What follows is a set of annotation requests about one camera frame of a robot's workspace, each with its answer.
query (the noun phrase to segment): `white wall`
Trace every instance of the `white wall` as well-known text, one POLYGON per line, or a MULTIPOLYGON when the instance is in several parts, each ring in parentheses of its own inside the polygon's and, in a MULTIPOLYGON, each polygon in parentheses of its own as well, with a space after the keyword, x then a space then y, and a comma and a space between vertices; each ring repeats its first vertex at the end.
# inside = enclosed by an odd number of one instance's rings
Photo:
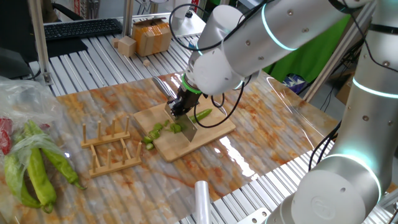
MULTIPOLYGON (((132 7, 133 14, 137 15, 139 9, 139 3, 134 1, 134 5, 132 7)), ((101 4, 99 5, 98 17, 100 19, 110 18, 110 17, 119 17, 123 16, 123 7, 124 0, 101 0, 101 4)), ((158 13, 168 12, 165 8, 165 4, 160 4, 158 8, 158 13)))

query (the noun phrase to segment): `black keyboard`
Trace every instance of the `black keyboard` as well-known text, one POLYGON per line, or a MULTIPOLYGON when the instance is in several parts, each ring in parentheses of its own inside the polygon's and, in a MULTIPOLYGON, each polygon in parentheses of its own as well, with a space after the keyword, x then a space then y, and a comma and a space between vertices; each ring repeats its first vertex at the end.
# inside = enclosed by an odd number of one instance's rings
POLYGON ((44 26, 46 40, 71 37, 93 37, 98 35, 121 34, 122 25, 117 19, 94 19, 79 22, 60 22, 44 26))

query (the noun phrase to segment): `wooden peg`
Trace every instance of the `wooden peg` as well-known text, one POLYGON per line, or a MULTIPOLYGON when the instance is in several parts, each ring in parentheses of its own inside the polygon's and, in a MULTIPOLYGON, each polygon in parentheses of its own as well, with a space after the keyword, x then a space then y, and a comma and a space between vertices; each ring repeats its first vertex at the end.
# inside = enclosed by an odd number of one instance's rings
MULTIPOLYGON (((94 146, 90 145, 90 148, 91 148, 91 152, 93 153, 93 155, 97 155, 97 153, 95 152, 94 146)), ((97 156, 95 156, 95 161, 96 161, 96 166, 97 167, 101 167, 100 161, 98 160, 97 156)))
POLYGON ((108 149, 108 169, 111 168, 111 150, 108 149))
POLYGON ((123 148, 126 148, 126 156, 127 156, 127 159, 131 159, 130 153, 129 153, 129 151, 127 151, 126 143, 124 143, 124 140, 123 140, 122 138, 120 139, 120 141, 122 142, 123 148))
POLYGON ((130 120, 130 117, 129 117, 129 116, 127 116, 127 121, 126 121, 126 130, 124 130, 124 133, 125 133, 125 134, 127 134, 127 130, 129 129, 129 120, 130 120))
POLYGON ((98 121, 98 140, 101 140, 101 121, 98 121))
POLYGON ((142 146, 142 143, 139 142, 139 143, 138 143, 138 148, 137 148, 136 158, 139 158, 139 153, 141 152, 141 146, 142 146))
POLYGON ((115 122, 116 122, 116 119, 113 118, 113 120, 112 120, 112 130, 111 130, 112 137, 114 137, 114 124, 115 124, 115 122))
POLYGON ((97 167, 97 156, 93 154, 93 173, 95 173, 95 168, 97 167))
POLYGON ((122 145, 123 145, 123 155, 122 155, 122 165, 124 165, 124 163, 125 163, 125 160, 126 160, 126 151, 127 151, 127 147, 126 147, 126 145, 125 144, 123 144, 124 142, 122 142, 122 145))
POLYGON ((86 124, 83 123, 83 142, 86 143, 86 124))

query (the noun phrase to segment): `cutting board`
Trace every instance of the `cutting board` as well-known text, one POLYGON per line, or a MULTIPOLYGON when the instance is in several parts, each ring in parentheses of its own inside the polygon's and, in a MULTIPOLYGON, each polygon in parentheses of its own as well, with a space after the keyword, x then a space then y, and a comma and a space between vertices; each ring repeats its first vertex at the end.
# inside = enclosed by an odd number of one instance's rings
MULTIPOLYGON (((200 104, 197 106, 197 113, 212 108, 213 111, 203 120, 201 124, 209 126, 216 124, 225 118, 225 114, 222 113, 218 108, 214 107, 210 100, 201 98, 200 104)), ((156 123, 164 123, 165 120, 170 120, 170 116, 164 110, 166 103, 154 106, 152 108, 140 111, 134 114, 134 118, 139 123, 140 127, 144 130, 145 134, 152 131, 156 123)), ((193 109, 189 111, 189 116, 193 115, 193 109)), ((161 130, 160 138, 154 140, 155 148, 160 152, 163 159, 167 162, 172 162, 209 142, 212 142, 220 137, 234 131, 236 126, 227 119, 224 123, 214 128, 203 128, 195 124, 198 131, 192 142, 182 134, 174 134, 170 131, 161 130)))

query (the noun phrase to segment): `chopped green pepper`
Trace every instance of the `chopped green pepper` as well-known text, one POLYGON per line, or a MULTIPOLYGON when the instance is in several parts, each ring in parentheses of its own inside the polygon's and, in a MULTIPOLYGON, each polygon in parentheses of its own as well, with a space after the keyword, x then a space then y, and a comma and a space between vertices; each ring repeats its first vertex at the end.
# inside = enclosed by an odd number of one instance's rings
POLYGON ((151 150, 154 148, 154 145, 152 143, 147 144, 147 150, 151 150))
POLYGON ((179 124, 172 123, 170 124, 170 129, 168 131, 172 131, 175 134, 175 133, 180 133, 181 130, 182 129, 179 124))
POLYGON ((170 121, 169 121, 169 120, 166 120, 166 121, 164 122, 163 126, 164 126, 164 127, 167 127, 167 125, 169 125, 169 123, 170 123, 170 121))
POLYGON ((144 136, 144 138, 142 139, 142 142, 145 144, 149 144, 152 143, 152 139, 149 136, 144 136))
POLYGON ((160 137, 159 131, 156 130, 149 131, 149 137, 152 140, 158 139, 160 137))
POLYGON ((162 129, 163 129, 162 124, 156 123, 156 124, 154 125, 153 131, 160 131, 160 130, 162 130, 162 129))
MULTIPOLYGON (((206 118, 212 111, 213 109, 205 109, 204 111, 197 113, 198 121, 200 121, 203 118, 206 118)), ((197 122, 194 115, 190 116, 189 119, 191 119, 193 123, 197 122)))

